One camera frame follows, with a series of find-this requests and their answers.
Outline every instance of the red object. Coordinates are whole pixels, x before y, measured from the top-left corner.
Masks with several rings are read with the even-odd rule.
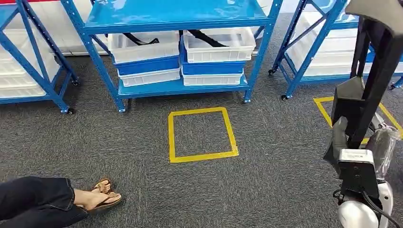
[[[58,0],[28,0],[29,2],[39,2],[39,1],[58,1]],[[0,0],[0,4],[15,3],[15,0]]]

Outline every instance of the sandal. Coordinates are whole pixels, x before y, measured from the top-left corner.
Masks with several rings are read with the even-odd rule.
[[[109,189],[109,191],[106,191],[105,188],[106,188],[106,185],[108,185],[108,184],[111,185],[111,188]],[[100,180],[100,181],[94,186],[94,188],[92,189],[92,191],[95,190],[95,189],[99,189],[99,192],[100,192],[100,193],[108,194],[108,193],[110,193],[110,192],[112,191],[112,182],[111,182],[110,179],[104,178],[104,179]]]
[[[118,194],[114,193],[114,192],[110,192],[108,194],[108,198],[106,198],[104,201],[100,202],[94,209],[90,210],[90,213],[98,213],[100,211],[103,211],[105,209],[111,208],[113,206],[115,206],[116,204],[120,203],[120,201],[122,201],[122,197],[120,197],[118,200],[113,201],[111,203],[105,203],[106,201],[108,201],[111,198],[117,197]]]

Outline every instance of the carpet floor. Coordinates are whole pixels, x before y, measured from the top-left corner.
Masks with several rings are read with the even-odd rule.
[[[249,104],[235,92],[176,95],[135,99],[118,113],[90,58],[69,57],[82,80],[66,93],[75,115],[60,114],[52,102],[0,106],[0,181],[68,177],[75,188],[89,189],[111,178],[124,201],[72,228],[340,227],[332,198],[340,181],[322,160],[331,129],[313,101],[332,96],[336,84],[303,85],[281,101],[283,76],[267,76],[289,20],[278,19]],[[382,100],[399,123],[402,97],[395,89]],[[331,102],[323,105],[329,113]],[[170,163],[169,113],[209,107],[227,109],[239,156]],[[177,156],[230,151],[221,113],[176,116],[174,129]],[[400,221],[402,151],[398,142],[388,173]]]

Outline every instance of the dark pants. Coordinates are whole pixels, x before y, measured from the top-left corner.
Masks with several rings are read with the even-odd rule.
[[[62,228],[85,217],[67,178],[23,177],[0,184],[0,228]]]

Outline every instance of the yellow floor marking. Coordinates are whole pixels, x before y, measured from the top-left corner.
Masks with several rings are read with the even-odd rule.
[[[190,115],[190,114],[211,113],[211,112],[222,112],[222,115],[224,117],[225,127],[227,128],[228,137],[230,139],[232,151],[176,157],[176,155],[175,155],[175,135],[174,135],[174,130],[173,130],[173,117],[179,116],[179,115]],[[224,107],[202,108],[202,109],[171,112],[168,116],[168,138],[169,138],[169,160],[171,163],[195,162],[195,161],[201,161],[201,160],[227,158],[227,157],[238,156],[238,154],[239,154],[237,143],[235,141],[234,132],[232,131],[230,118],[228,116],[227,109],[225,109]]]
[[[332,128],[332,119],[330,118],[329,114],[327,114],[325,108],[322,105],[322,102],[330,102],[333,101],[334,97],[328,96],[328,97],[321,97],[321,98],[313,98],[315,104],[319,108],[319,111],[322,113],[323,117],[325,118],[326,122],[329,124],[329,126]],[[400,137],[403,139],[403,128],[399,125],[399,123],[396,121],[396,119],[390,114],[390,112],[385,108],[385,106],[380,103],[379,107],[381,108],[382,112],[388,117],[388,119],[392,122],[392,124],[399,130],[400,132]],[[369,141],[369,138],[364,138],[361,144],[367,144]]]

